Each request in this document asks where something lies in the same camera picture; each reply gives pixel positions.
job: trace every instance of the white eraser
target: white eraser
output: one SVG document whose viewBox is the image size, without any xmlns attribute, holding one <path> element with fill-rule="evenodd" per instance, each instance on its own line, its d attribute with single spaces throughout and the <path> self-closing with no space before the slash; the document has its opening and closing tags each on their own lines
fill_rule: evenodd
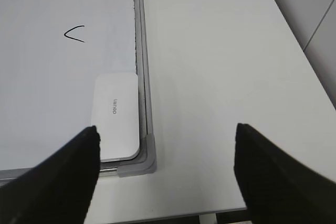
<svg viewBox="0 0 336 224">
<path fill-rule="evenodd" d="M 91 125 L 100 135 L 102 162 L 136 157 L 140 147 L 138 76 L 101 74 L 94 89 Z"/>
</svg>

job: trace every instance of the handwritten mark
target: handwritten mark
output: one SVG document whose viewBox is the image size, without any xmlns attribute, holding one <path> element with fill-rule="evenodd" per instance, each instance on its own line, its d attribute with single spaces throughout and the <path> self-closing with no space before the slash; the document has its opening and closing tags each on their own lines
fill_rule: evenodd
<svg viewBox="0 0 336 224">
<path fill-rule="evenodd" d="M 82 40 L 80 40 L 80 39 L 76 39 L 76 38 L 72 38 L 72 37 L 70 37 L 70 36 L 67 35 L 67 33 L 71 32 L 71 31 L 73 31 L 73 30 L 75 30 L 75 29 L 77 29 L 77 28 L 79 28 L 79 27 L 85 27 L 85 26 L 75 26 L 74 28 L 72 28 L 72 29 L 68 30 L 67 32 L 65 32 L 65 33 L 64 33 L 64 36 L 67 37 L 67 38 L 69 38 L 69 39 L 74 39 L 74 40 L 76 40 L 76 41 L 80 41 L 80 42 L 85 43 L 85 41 L 82 41 Z"/>
</svg>

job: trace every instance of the whiteboard surface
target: whiteboard surface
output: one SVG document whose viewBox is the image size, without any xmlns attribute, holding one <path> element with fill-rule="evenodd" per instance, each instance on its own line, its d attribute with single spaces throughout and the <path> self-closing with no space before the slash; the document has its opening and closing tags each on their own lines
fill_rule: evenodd
<svg viewBox="0 0 336 224">
<path fill-rule="evenodd" d="M 99 74 L 135 72 L 134 1 L 0 6 L 0 170 L 32 167 L 90 125 Z"/>
</svg>

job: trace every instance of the white tabletop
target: white tabletop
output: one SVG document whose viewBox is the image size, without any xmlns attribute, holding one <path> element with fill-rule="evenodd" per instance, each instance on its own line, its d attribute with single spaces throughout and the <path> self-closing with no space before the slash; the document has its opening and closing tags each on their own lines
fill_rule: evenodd
<svg viewBox="0 0 336 224">
<path fill-rule="evenodd" d="M 274 0 L 144 0 L 157 172 L 100 178 L 86 223 L 244 207 L 249 123 L 336 180 L 336 113 Z"/>
</svg>

